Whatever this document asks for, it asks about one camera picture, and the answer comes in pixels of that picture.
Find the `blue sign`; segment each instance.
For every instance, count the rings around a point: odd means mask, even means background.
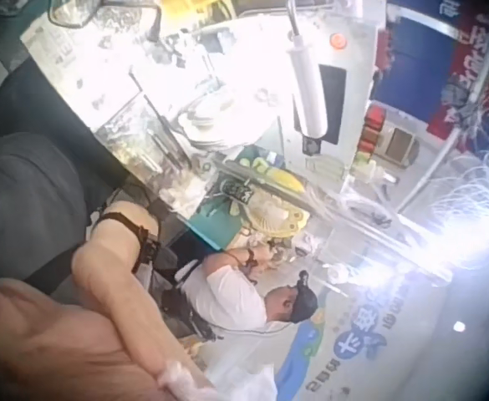
[[[366,357],[374,359],[379,347],[387,345],[384,336],[374,332],[379,323],[379,310],[364,304],[358,308],[351,322],[351,329],[339,334],[334,344],[334,353],[337,358],[351,359],[358,355],[364,348]]]

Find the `leg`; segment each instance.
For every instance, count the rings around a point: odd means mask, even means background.
[[[84,239],[83,186],[41,135],[0,138],[0,278],[23,280]]]

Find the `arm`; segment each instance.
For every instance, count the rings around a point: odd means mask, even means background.
[[[158,231],[156,220],[140,206],[116,202],[107,209],[111,211],[151,233]],[[137,238],[126,227],[118,221],[101,221],[74,255],[74,280],[110,317],[133,361],[148,373],[158,377],[174,360],[191,371],[198,385],[209,386],[165,325],[155,301],[131,273],[139,252]]]
[[[261,245],[250,249],[252,249],[255,259],[259,265],[266,265],[266,262],[270,261],[273,257],[273,253],[270,251],[269,246]],[[248,252],[248,248],[236,248],[230,249],[223,253],[209,255],[205,258],[201,265],[206,276],[209,277],[212,273],[225,266],[239,268],[246,264],[249,257],[250,254]]]

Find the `strap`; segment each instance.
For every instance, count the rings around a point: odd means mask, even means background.
[[[138,254],[135,265],[133,266],[133,274],[136,274],[138,272],[140,264],[155,261],[160,249],[160,242],[157,241],[158,238],[155,239],[154,237],[150,236],[150,232],[146,230],[143,226],[137,226],[135,223],[133,223],[131,220],[129,220],[127,217],[119,212],[113,211],[102,215],[97,220],[94,227],[96,227],[101,221],[104,220],[116,220],[120,222],[125,227],[127,227],[129,231],[135,234],[136,238],[138,239],[138,242],[140,243],[140,253]]]
[[[121,224],[123,224],[129,231],[131,231],[133,234],[135,234],[136,238],[138,238],[138,241],[140,245],[142,245],[142,242],[144,239],[148,236],[149,232],[142,226],[137,226],[135,223],[133,223],[131,220],[129,220],[127,217],[122,215],[121,213],[118,213],[117,211],[112,211],[110,213],[106,213],[102,215],[95,223],[94,228],[101,222],[105,220],[116,220],[119,221]]]
[[[177,282],[176,287],[179,287],[181,284],[183,284],[188,277],[191,276],[192,272],[196,270],[198,266],[200,266],[201,263],[199,260],[197,260],[190,269],[188,269],[188,272],[185,273],[183,277],[181,277],[180,281]]]

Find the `skin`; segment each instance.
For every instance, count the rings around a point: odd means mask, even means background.
[[[139,206],[117,202],[109,211],[157,232],[157,222]],[[130,272],[139,249],[116,221],[95,228],[72,264],[86,308],[0,280],[0,378],[29,399],[170,400],[156,378],[172,360],[186,366],[199,387],[210,386]]]

